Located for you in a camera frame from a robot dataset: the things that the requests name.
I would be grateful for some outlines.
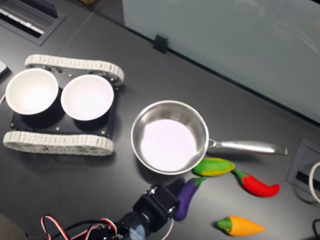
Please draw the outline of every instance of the red chili pepper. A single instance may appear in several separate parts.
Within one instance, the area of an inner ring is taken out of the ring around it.
[[[244,189],[258,197],[273,197],[279,192],[279,184],[268,186],[246,172],[238,171],[237,169],[234,169],[233,172],[239,178]]]

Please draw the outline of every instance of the power outlet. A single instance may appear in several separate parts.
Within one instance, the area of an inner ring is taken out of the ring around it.
[[[302,139],[286,180],[310,193],[309,174],[312,166],[318,162],[320,162],[320,146],[307,139]],[[313,187],[320,193],[320,169],[314,174]]]

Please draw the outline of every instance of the white cable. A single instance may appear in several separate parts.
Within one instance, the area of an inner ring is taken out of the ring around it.
[[[313,196],[313,198],[320,204],[320,198],[317,196],[315,189],[314,189],[314,175],[315,175],[315,171],[318,167],[320,167],[320,162],[317,162],[311,168],[310,175],[309,175],[309,188],[310,188],[310,192],[311,192],[311,195]]]
[[[171,231],[172,231],[172,228],[174,227],[174,223],[175,223],[175,221],[174,221],[174,219],[172,218],[172,219],[171,219],[171,224],[170,224],[169,230],[166,232],[166,234],[164,235],[164,237],[163,237],[161,240],[166,240],[166,239],[169,237],[169,235],[170,235],[170,233],[171,233]]]
[[[3,94],[3,96],[0,98],[0,105],[3,103],[5,99],[6,99],[6,94]]]
[[[50,215],[44,215],[42,218],[41,218],[41,225],[42,225],[42,228],[43,228],[43,231],[45,232],[46,234],[46,238],[47,240],[51,240],[51,236],[49,235],[49,233],[47,233],[46,231],[46,226],[45,226],[45,218],[47,219],[50,219],[55,225],[56,227],[59,229],[60,233],[62,234],[62,236],[64,237],[65,240],[70,240],[68,235],[65,233],[64,229],[60,226],[60,224],[57,222],[57,220],[55,220],[52,216]]]
[[[107,224],[109,224],[109,225],[112,227],[113,231],[114,231],[114,236],[115,236],[115,237],[118,236],[118,230],[117,230],[117,227],[116,227],[116,225],[114,224],[113,221],[111,221],[111,220],[109,220],[109,219],[107,219],[107,218],[102,218],[102,219],[100,219],[99,221],[104,221],[104,222],[106,222]],[[86,232],[86,234],[85,234],[85,236],[84,236],[84,240],[88,240],[91,231],[94,229],[93,227],[94,227],[94,226],[89,227],[89,229],[87,230],[87,232]]]
[[[101,227],[101,228],[103,228],[103,229],[105,228],[105,226],[103,226],[102,224],[98,223],[98,224],[94,225],[94,226],[92,227],[92,229],[96,229],[96,228],[98,228],[98,227]],[[85,234],[85,233],[87,233],[87,232],[88,232],[88,230],[84,230],[83,232],[81,232],[81,233],[73,236],[73,237],[71,238],[71,240],[74,240],[74,239],[80,237],[81,235],[83,235],[83,234]]]

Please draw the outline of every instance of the toy pepper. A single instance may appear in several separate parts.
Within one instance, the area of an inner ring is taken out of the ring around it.
[[[255,179],[253,176],[249,175],[246,172],[239,171],[236,168],[233,170],[233,172],[239,178],[244,189],[246,189],[249,193],[252,193],[253,195],[267,198],[273,197],[279,192],[279,184],[268,186],[260,182],[259,180]]]
[[[234,237],[248,236],[264,232],[266,229],[241,216],[230,216],[216,223],[216,227]]]
[[[208,157],[204,158],[195,168],[193,172],[200,176],[214,177],[226,174],[235,168],[233,162],[222,158]]]

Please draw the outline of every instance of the white bowl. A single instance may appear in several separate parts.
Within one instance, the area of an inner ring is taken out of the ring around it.
[[[49,108],[57,98],[55,76],[41,68],[23,70],[15,75],[5,90],[9,107],[18,114],[33,115]]]
[[[82,75],[69,82],[62,91],[61,105],[76,120],[90,121],[105,114],[114,101],[111,84],[98,75]]]

